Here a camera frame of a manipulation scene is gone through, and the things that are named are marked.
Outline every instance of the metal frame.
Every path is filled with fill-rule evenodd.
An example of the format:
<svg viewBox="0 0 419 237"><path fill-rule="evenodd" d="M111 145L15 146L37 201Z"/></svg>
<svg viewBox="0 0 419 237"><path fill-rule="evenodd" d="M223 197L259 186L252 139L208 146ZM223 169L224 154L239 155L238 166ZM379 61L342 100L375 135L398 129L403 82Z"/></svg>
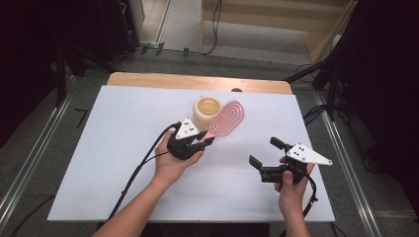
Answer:
<svg viewBox="0 0 419 237"><path fill-rule="evenodd" d="M0 203L0 235L6 227L6 224L18 204L28 182L30 181L32 174L37 168L37 165L40 162L43 152L48 146L55 129L67 110L68 104L73 97L74 89L77 87L79 81L80 78L76 76L71 76L69 79L67 97L65 97L61 106L53 110L48 122L41 132L40 137L32 148L32 151L22 166L19 174L16 176L15 181L7 193L2 197Z"/></svg>
<svg viewBox="0 0 419 237"><path fill-rule="evenodd" d="M318 105L326 105L325 99L319 92L314 91L314 97ZM345 145L339 135L338 128L327 113L323 112L322 116L366 232L370 237L380 237L382 235L379 231L373 210L354 171Z"/></svg>

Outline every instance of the white plastic bracket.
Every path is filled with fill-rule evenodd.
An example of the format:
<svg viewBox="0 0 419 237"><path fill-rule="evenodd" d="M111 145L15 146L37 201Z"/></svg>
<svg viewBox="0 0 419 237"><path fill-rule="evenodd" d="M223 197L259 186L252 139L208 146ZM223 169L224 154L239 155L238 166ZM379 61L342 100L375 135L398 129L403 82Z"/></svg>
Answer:
<svg viewBox="0 0 419 237"><path fill-rule="evenodd" d="M197 129L194 123L190 119L185 118L181 127L179 127L178 134L176 134L176 139L181 140L198 134L200 134L200 131Z"/></svg>
<svg viewBox="0 0 419 237"><path fill-rule="evenodd" d="M289 152L287 156L293 158L294 160L300 161L302 163L311 163L317 165L327 165L331 166L333 162L326 157L318 154L307 146L299 143L296 144Z"/></svg>

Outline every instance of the gray floor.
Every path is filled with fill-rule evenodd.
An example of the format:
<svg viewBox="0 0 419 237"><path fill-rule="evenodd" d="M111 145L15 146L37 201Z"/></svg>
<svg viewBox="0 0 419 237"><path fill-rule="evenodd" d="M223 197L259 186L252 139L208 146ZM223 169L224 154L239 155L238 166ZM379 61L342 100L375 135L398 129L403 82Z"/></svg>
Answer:
<svg viewBox="0 0 419 237"><path fill-rule="evenodd" d="M188 3L191 6L195 6L196 2L201 1L172 0L172 4ZM180 8L179 5L172 5L172 7L175 10ZM175 10L169 12L162 40L166 42L165 45L168 48L183 49L185 46L194 48L197 46L196 37L198 35L196 32L191 34L191 29L196 30L196 23L182 19L175 21L174 19L180 17L179 11ZM175 28L176 25L182 26L183 30ZM220 32L234 31L242 39L247 40L237 42L232 41L237 38L233 38L231 35L220 35L220 46L214 55L190 55L184 58L181 53L164 52L160 56L155 56L155 52L150 50L143 55L138 53L128 56L116 67L120 71L127 72L282 80L293 75L299 65L309 63L309 57L304 52L304 46L296 32L272 32L271 36L273 37L266 38L267 42L271 41L271 43L260 43L258 36L267 29L249 30L239 27L234 30L231 27L237 26L221 26ZM282 36L282 40L275 44L275 39L279 36ZM211 44L210 36L205 39L205 43L206 45ZM270 48L274 48L276 52L269 52ZM0 233L1 236L9 236L25 215L59 187L85 123L83 122L79 128L76 127L82 114L76 112L75 109L90 110L100 87L106 84L108 78L109 74L99 67L92 67L86 72L85 77L77 78L78 84L74 90L73 98L4 231ZM303 78L306 81L311 79L310 76ZM316 105L314 92L309 85L301 81L294 82L292 87L303 115ZM0 196L6 194L31 153L31 149L53 112L54 103L55 92L52 92L0 150L0 180L2 180ZM382 236L419 236L419 224L415 222L417 217L400 185L386 174L375 174L365 169L363 154L351 130L339 117L336 118L335 124L339 128L351 163L375 214ZM323 119L317 118L307 127L307 131L313 148L334 161L332 167L320 167L320 170L336 216L335 223L347 236L369 236ZM90 236L95 231L96 223L46 221L50 206L51 202L37 211L22 227L19 236ZM309 228L313 236L335 236L330 223L309 223ZM195 225L191 228L180 229L177 225L166 224L162 226L162 229L166 236L206 236L210 225ZM278 236L283 229L282 223L272 223L271 236Z"/></svg>

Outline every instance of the white board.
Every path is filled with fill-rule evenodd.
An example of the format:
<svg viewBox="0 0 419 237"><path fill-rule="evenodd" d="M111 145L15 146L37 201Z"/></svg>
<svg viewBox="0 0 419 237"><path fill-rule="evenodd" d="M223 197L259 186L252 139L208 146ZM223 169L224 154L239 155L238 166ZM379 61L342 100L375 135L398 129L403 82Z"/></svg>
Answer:
<svg viewBox="0 0 419 237"><path fill-rule="evenodd" d="M262 183L248 160L253 155L265 166L279 165L285 153L270 144L271 136L311 147L295 96L112 86L102 87L98 95L48 220L106 220L158 135L168 125L191 118L201 96L224 104L237 100L245 110L244 121L229 136L215 139L200 162L162 197L150 221L284 220L274 185ZM142 168L122 207L148 184L153 172L154 162ZM319 201L306 220L334 221L318 167L311 176ZM303 206L311 193L308 185Z"/></svg>

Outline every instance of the person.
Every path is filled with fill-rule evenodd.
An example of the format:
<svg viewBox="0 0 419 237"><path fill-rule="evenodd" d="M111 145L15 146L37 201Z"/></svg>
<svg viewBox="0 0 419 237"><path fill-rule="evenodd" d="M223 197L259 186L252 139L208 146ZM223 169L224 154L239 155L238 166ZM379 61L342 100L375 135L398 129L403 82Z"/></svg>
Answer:
<svg viewBox="0 0 419 237"><path fill-rule="evenodd" d="M177 159L167 152L167 143L172 133L173 131L169 130L155 148L156 155L165 154L155 158L155 172L149 184L94 233L94 237L140 236L163 194L179 180L188 167L201 159L203 151L195 153L185 161ZM288 236L309 236L302 216L302 195L307 180L293 185L293 173L291 172L284 172L283 179L283 184L275 184L275 189L281 192L279 207L285 218Z"/></svg>

